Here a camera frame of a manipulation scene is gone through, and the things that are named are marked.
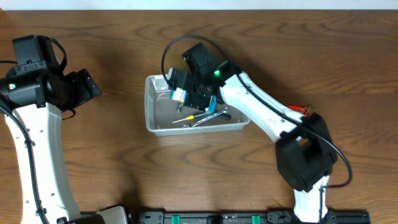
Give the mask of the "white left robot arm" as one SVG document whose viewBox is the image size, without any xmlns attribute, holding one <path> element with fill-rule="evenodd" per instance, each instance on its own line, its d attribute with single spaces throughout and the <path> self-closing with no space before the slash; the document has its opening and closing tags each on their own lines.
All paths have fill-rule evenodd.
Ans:
<svg viewBox="0 0 398 224">
<path fill-rule="evenodd" d="M 12 41 L 16 60 L 1 79 L 1 113 L 16 147 L 22 185 L 22 223 L 127 223 L 122 205 L 81 213 L 63 157 L 62 114 L 100 96 L 87 70 L 64 74 L 59 43 L 44 35 Z"/>
</svg>

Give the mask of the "red handled pliers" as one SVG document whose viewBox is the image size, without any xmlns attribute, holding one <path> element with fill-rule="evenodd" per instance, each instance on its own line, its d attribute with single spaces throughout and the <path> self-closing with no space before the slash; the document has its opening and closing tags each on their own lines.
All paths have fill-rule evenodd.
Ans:
<svg viewBox="0 0 398 224">
<path fill-rule="evenodd" d="M 293 111 L 302 113 L 305 117 L 308 117 L 310 113 L 313 111 L 312 105 L 307 105 L 307 106 L 287 105 L 287 107 Z"/>
</svg>

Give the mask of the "silver ring wrench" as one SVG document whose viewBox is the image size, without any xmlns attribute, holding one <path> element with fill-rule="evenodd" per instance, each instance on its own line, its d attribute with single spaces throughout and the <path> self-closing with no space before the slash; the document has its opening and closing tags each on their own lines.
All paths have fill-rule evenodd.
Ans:
<svg viewBox="0 0 398 224">
<path fill-rule="evenodd" d="M 227 117 L 229 118 L 228 112 L 229 112 L 229 108 L 225 107 L 223 110 L 220 110 L 220 111 L 218 111 L 216 113 L 213 113 L 213 114 L 209 114 L 208 116 L 207 116 L 206 113 L 203 113 L 203 114 L 200 114 L 200 116 L 205 116 L 204 118 L 202 118 L 202 119 L 200 119 L 200 120 L 198 120 L 198 121 L 196 121 L 194 123 L 185 124 L 183 127 L 184 128 L 195 127 L 195 126 L 198 126 L 199 124 L 202 124 L 204 122 L 207 122 L 207 121 L 209 121 L 209 120 L 211 120 L 213 118 L 219 117 L 219 116 L 224 117 L 225 115 L 227 115 Z"/>
</svg>

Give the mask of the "clear plastic container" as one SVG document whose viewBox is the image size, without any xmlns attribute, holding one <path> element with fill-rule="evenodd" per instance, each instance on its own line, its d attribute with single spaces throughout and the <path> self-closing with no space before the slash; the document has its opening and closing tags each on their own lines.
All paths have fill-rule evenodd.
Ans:
<svg viewBox="0 0 398 224">
<path fill-rule="evenodd" d="M 146 78 L 144 95 L 146 126 L 150 132 L 158 136 L 234 131 L 243 129 L 251 121 L 236 108 L 223 104 L 217 105 L 216 110 L 228 108 L 230 119 L 216 117 L 198 126 L 186 128 L 185 125 L 190 122 L 185 118 L 200 114 L 201 111 L 186 106 L 178 111 L 178 102 L 170 99 L 170 93 L 162 75 L 150 75 Z"/>
</svg>

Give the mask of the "small black claw hammer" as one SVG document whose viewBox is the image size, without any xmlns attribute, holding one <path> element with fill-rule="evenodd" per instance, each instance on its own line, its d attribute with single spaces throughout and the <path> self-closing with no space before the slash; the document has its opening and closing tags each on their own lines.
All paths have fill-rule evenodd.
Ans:
<svg viewBox="0 0 398 224">
<path fill-rule="evenodd" d="M 202 117 L 202 118 L 207 118 L 207 117 L 213 116 L 215 114 L 216 114 L 216 111 L 214 113 L 211 113 L 211 115 Z M 225 120 L 231 119 L 231 115 L 229 113 L 222 113 L 222 114 L 217 115 L 217 117 L 220 117 L 221 119 L 225 119 Z"/>
</svg>

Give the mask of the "yellow black screwdriver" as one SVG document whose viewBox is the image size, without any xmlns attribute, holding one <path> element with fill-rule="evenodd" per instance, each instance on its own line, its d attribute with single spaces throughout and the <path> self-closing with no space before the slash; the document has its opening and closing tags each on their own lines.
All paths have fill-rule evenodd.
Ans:
<svg viewBox="0 0 398 224">
<path fill-rule="evenodd" d="M 209 115 L 211 115 L 211 113 L 208 113 L 208 112 L 204 112 L 204 113 L 201 113 L 201 114 L 193 114 L 193 115 L 187 116 L 186 118 L 173 121 L 173 123 L 178 123 L 178 122 L 181 122 L 181 121 L 190 121 L 190 120 L 206 117 L 206 116 L 209 116 Z"/>
</svg>

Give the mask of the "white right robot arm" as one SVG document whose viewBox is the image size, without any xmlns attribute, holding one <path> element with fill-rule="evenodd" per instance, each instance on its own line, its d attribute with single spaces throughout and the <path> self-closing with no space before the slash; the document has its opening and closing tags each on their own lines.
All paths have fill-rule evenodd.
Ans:
<svg viewBox="0 0 398 224">
<path fill-rule="evenodd" d="M 305 223 L 324 221 L 325 190 L 337 160 L 325 120 L 278 102 L 230 59 L 220 63 L 202 43 L 184 52 L 183 58 L 187 71 L 162 71 L 172 99 L 184 103 L 189 95 L 216 98 L 245 114 L 275 144 L 279 174 L 294 190 L 294 215 Z"/>
</svg>

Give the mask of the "white blue product box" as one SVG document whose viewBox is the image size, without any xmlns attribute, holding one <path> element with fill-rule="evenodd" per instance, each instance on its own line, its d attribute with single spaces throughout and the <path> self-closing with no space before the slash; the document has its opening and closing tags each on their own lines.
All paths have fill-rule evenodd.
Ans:
<svg viewBox="0 0 398 224">
<path fill-rule="evenodd" d="M 177 101 L 179 107 L 187 106 L 196 110 L 214 113 L 216 110 L 216 96 L 189 93 L 186 90 L 177 88 L 170 93 L 170 99 Z"/>
</svg>

